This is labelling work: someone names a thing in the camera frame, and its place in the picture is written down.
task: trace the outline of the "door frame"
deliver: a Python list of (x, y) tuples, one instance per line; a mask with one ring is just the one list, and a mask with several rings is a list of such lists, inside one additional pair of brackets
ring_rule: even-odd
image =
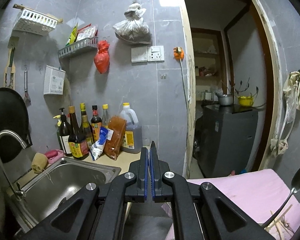
[[(184, 37), (185, 37), (185, 49), (186, 49), (186, 60), (187, 60), (187, 77), (188, 77), (188, 135), (187, 135), (187, 145), (186, 145), (186, 153), (184, 159), (184, 168), (183, 168), (183, 176), (189, 177), (189, 169), (192, 158), (192, 149), (193, 149), (193, 138), (194, 138), (194, 121), (195, 121), (195, 72), (194, 72), (194, 52), (192, 45), (192, 36), (191, 36), (191, 28), (190, 22), (188, 18), (188, 13), (186, 9), (186, 4), (184, 0), (178, 0), (179, 7), (181, 12), (181, 19), (184, 28)], [(272, 116), (269, 119), (271, 123), (268, 125), (268, 135), (264, 136), (265, 141), (265, 149), (264, 151), (260, 149), (258, 151), (258, 161), (254, 163), (254, 170), (262, 170), (267, 167), (271, 153), (270, 149), (270, 140), (274, 138), (276, 134), (279, 132), (280, 127), (280, 119), (282, 115), (282, 105), (283, 99), (278, 93), (278, 91), (282, 90), (282, 77), (280, 73), (280, 58), (279, 58), (279, 49), (276, 38), (274, 36), (274, 32), (271, 27), (271, 23), (267, 17), (267, 14), (260, 2), (260, 0), (244, 0), (250, 1), (251, 7), (254, 11), (254, 19), (258, 19), (258, 26), (262, 27), (264, 32), (263, 35), (266, 38), (266, 43), (269, 47), (270, 55), (269, 60), (272, 64), (272, 69), (268, 70), (272, 73), (273, 79), (273, 107), (272, 107)]]

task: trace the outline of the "white plastic bag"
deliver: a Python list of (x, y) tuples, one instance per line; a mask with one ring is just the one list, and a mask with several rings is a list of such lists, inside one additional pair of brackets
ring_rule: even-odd
[(142, 17), (145, 12), (146, 9), (141, 9), (139, 3), (130, 5), (124, 13), (127, 19), (113, 25), (117, 38), (130, 44), (151, 44), (151, 32)]

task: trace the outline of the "hanging rag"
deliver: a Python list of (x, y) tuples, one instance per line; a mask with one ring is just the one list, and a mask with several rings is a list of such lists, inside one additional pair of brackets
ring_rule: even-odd
[[(284, 154), (288, 149), (288, 137), (292, 131), (296, 110), (300, 111), (300, 70), (290, 72), (289, 77), (283, 86), (284, 98), (286, 100), (286, 114), (282, 124), (279, 137), (271, 139), (270, 150), (273, 156)], [(291, 123), (289, 132), (284, 139), (281, 139), (287, 123)]]

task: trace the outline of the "hanging bag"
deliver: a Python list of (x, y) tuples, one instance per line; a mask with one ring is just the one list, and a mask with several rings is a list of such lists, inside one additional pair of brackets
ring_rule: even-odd
[(124, 13), (126, 19), (113, 26), (117, 38), (129, 44), (151, 44), (151, 32), (142, 17), (145, 12), (139, 3), (130, 5)]
[(94, 57), (94, 64), (96, 65), (97, 70), (100, 72), (100, 74), (106, 73), (109, 68), (109, 46), (110, 44), (107, 41), (98, 42), (98, 52)]

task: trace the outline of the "orange plug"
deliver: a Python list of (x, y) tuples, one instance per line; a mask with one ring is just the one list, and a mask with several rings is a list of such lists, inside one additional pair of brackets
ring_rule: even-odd
[(176, 60), (183, 60), (183, 58), (185, 57), (185, 53), (183, 52), (183, 49), (181, 47), (173, 48), (173, 55)]

